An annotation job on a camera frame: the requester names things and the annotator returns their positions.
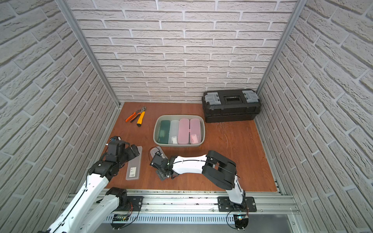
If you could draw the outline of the clear rectangular pencil case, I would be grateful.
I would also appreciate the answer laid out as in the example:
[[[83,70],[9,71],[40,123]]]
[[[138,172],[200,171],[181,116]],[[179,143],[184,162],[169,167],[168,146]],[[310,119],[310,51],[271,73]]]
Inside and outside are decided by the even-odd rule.
[[[134,159],[128,162],[128,168],[126,172],[126,180],[138,180],[140,177],[140,168],[141,168],[141,159],[142,159],[142,151],[143,148],[138,146],[139,156],[135,157]]]

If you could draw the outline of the dark green pencil case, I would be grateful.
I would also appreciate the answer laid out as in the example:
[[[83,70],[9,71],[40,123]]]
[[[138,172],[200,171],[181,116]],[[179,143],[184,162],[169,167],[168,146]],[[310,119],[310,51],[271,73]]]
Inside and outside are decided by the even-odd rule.
[[[169,120],[162,120],[160,122],[160,129],[158,134],[158,142],[160,144],[169,143],[169,133],[170,133],[171,122]]]

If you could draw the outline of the clear pencil case with label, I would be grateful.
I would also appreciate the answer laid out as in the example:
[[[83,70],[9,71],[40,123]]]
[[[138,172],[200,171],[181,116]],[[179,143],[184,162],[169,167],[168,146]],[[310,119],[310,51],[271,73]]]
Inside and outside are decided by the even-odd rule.
[[[178,144],[178,132],[179,132],[180,121],[172,120],[169,131],[169,144]]]

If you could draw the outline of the pink pencil case with label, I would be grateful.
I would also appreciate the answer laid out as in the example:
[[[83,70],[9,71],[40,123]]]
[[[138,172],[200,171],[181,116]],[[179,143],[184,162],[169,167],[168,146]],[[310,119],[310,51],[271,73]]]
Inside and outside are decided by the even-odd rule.
[[[199,144],[201,143],[201,123],[197,118],[190,120],[190,143]]]

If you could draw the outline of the clear rounded pencil case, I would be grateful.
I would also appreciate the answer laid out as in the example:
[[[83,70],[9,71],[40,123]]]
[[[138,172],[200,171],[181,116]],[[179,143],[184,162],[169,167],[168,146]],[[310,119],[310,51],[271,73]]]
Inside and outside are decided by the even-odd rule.
[[[161,147],[154,147],[151,149],[151,157],[154,157],[155,155],[158,155],[162,158],[167,158]]]

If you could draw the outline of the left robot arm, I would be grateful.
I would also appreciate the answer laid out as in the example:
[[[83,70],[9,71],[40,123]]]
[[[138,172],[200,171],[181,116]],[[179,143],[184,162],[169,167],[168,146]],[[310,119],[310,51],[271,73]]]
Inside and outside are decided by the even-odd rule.
[[[113,187],[109,189],[98,205],[91,206],[119,170],[140,155],[138,147],[113,138],[107,145],[107,151],[88,170],[85,182],[68,207],[46,230],[48,233],[93,233],[114,211],[135,209],[127,196],[126,189]]]

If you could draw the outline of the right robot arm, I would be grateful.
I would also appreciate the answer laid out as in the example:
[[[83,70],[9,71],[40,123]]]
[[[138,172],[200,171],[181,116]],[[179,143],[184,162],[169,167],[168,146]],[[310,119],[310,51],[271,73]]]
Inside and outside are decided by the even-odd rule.
[[[222,154],[210,150],[207,154],[197,157],[168,158],[163,150],[157,147],[151,149],[150,158],[150,165],[156,169],[162,181],[182,174],[202,174],[227,192],[229,203],[234,210],[242,211],[247,208],[246,193],[239,184],[236,163]]]

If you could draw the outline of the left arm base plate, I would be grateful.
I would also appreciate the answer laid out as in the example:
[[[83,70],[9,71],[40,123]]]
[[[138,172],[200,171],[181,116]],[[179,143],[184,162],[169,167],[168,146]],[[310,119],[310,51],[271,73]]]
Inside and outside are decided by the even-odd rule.
[[[131,208],[133,211],[140,211],[142,208],[143,196],[129,196],[119,197],[119,205],[114,211],[129,212]]]

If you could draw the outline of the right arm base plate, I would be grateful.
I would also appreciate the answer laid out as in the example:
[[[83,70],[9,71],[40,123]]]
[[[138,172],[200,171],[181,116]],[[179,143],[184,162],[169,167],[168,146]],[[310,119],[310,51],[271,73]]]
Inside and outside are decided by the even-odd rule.
[[[253,197],[245,197],[241,204],[233,203],[228,197],[217,197],[220,212],[256,212],[256,203]]]

